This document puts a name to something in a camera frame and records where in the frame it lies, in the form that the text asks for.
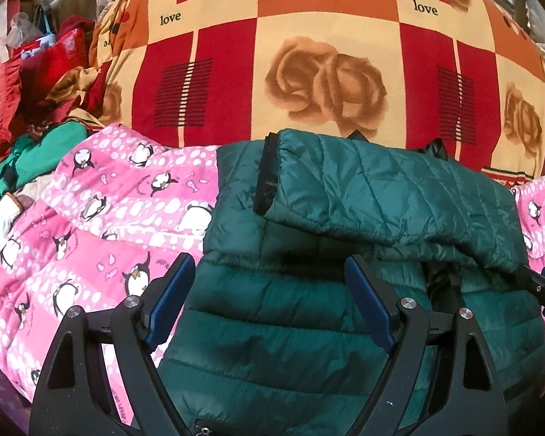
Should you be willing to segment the pink penguin blanket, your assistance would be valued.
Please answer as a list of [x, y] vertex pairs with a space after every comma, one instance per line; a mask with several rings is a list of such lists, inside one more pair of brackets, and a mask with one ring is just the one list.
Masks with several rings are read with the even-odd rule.
[[0, 360], [25, 393], [70, 306], [140, 294], [181, 252], [199, 264], [219, 148], [170, 150], [112, 126], [59, 163], [0, 253]]

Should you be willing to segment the red clothes pile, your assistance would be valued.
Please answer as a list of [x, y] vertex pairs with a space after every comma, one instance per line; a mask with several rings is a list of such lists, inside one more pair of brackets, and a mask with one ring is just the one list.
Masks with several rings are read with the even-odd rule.
[[98, 68], [89, 58], [90, 43], [99, 33], [95, 22], [69, 17], [53, 46], [27, 58], [16, 50], [0, 65], [0, 162], [23, 136], [40, 140], [76, 108], [94, 118], [87, 124], [121, 119], [121, 90], [106, 89], [108, 67]]

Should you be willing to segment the dark green puffer jacket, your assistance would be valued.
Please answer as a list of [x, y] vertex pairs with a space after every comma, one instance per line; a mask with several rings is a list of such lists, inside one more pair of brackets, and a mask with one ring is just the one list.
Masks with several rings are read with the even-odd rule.
[[461, 281], [509, 415], [545, 375], [538, 301], [512, 193], [432, 154], [283, 130], [216, 152], [218, 196], [195, 284], [159, 374], [185, 424], [211, 433], [343, 435], [386, 354], [344, 280], [352, 255], [428, 307], [428, 272]]

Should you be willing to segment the red orange rose blanket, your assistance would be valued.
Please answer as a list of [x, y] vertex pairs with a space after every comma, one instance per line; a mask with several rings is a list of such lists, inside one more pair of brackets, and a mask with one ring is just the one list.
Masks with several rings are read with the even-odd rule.
[[102, 121], [172, 147], [284, 128], [545, 174], [545, 56], [495, 0], [113, 0]]

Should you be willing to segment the green garment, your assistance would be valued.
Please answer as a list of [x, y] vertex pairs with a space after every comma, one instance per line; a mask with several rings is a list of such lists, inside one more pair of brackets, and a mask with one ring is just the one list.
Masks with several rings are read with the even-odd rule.
[[53, 171], [60, 160], [87, 138], [87, 129], [68, 121], [49, 129], [39, 140], [29, 134], [18, 138], [0, 162], [0, 200], [37, 177]]

